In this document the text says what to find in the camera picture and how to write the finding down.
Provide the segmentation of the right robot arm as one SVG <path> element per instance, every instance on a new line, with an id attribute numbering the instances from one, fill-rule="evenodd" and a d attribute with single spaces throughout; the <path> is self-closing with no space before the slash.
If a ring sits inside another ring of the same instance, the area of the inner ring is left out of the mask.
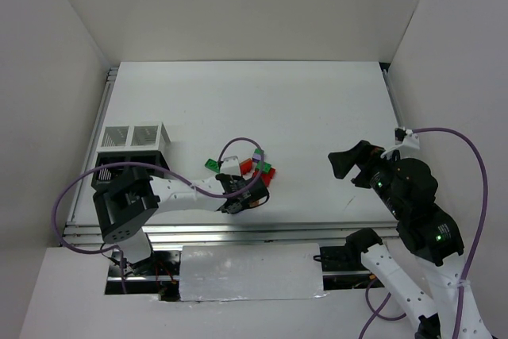
<path id="1" fill-rule="evenodd" d="M 438 183 L 427 164 L 402 158 L 398 151 L 360 141 L 348 151 L 330 153 L 328 159 L 338 179 L 359 168 L 352 183 L 373 190 L 392 213 L 430 292 L 398 265 L 373 229 L 349 235 L 344 247 L 399 304 L 416 338 L 491 338 L 464 273 L 467 260 L 459 227 L 435 202 Z"/>

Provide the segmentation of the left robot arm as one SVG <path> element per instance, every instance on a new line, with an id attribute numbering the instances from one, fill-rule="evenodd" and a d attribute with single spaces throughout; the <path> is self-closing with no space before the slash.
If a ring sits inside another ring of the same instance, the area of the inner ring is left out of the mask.
<path id="1" fill-rule="evenodd" d="M 267 202 L 262 179 L 216 174 L 190 184 L 151 176 L 143 167 L 128 167 L 93 195 L 102 239 L 119 247 L 133 274 L 151 271 L 158 262 L 143 227 L 157 214 L 203 210 L 238 214 Z"/>

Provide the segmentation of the green and purple lego stack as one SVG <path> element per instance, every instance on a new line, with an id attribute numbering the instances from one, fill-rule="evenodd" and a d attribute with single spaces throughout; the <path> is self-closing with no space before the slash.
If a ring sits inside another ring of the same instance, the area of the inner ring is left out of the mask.
<path id="1" fill-rule="evenodd" d="M 264 151 L 262 149 L 256 148 L 254 153 L 252 154 L 252 161 L 255 163 L 259 163 L 264 159 Z"/>

